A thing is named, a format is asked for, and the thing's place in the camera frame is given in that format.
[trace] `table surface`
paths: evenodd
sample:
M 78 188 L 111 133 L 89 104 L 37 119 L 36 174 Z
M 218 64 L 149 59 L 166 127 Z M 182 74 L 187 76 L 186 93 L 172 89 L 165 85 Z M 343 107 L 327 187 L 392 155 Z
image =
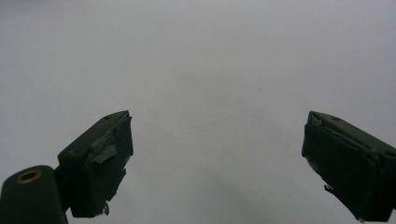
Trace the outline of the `table surface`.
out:
M 396 146 L 396 1 L 0 2 L 0 180 L 133 115 L 108 217 L 358 223 L 301 156 L 310 110 Z M 395 223 L 393 215 L 389 223 Z

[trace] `gray surface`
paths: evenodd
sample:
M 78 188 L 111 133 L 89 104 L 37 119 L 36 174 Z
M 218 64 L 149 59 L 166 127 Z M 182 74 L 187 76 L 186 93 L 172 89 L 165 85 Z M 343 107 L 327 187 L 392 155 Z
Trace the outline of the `gray surface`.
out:
M 357 223 L 301 157 L 309 110 L 396 146 L 395 1 L 0 2 L 0 180 L 130 109 L 110 215 Z M 395 223 L 392 216 L 389 223 Z

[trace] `black plastic part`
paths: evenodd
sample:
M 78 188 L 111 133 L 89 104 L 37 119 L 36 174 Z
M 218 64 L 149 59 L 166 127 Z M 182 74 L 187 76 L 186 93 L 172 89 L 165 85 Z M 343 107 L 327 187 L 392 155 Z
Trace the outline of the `black plastic part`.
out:
M 31 167 L 4 182 L 0 223 L 67 223 L 52 168 Z
M 303 156 L 360 221 L 388 221 L 396 202 L 396 149 L 342 119 L 310 112 Z
M 108 115 L 59 154 L 57 173 L 68 186 L 62 189 L 68 194 L 63 204 L 70 205 L 74 217 L 103 214 L 116 194 L 133 155 L 130 122 L 128 111 Z

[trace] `white surface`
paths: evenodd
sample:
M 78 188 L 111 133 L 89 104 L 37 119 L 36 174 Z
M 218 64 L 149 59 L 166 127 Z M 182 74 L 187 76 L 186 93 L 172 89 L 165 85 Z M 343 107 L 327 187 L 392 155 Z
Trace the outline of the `white surface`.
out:
M 395 1 L 0 2 L 0 180 L 133 115 L 110 215 L 357 223 L 301 157 L 309 110 L 396 146 Z M 389 223 L 396 223 L 393 215 Z

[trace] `white background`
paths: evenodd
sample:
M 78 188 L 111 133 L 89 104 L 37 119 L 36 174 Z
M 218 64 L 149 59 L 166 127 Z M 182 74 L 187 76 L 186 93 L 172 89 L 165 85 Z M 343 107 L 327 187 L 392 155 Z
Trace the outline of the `white background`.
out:
M 392 0 L 1 0 L 0 180 L 128 109 L 110 215 L 70 223 L 357 223 L 302 158 L 304 124 L 396 146 L 395 84 Z

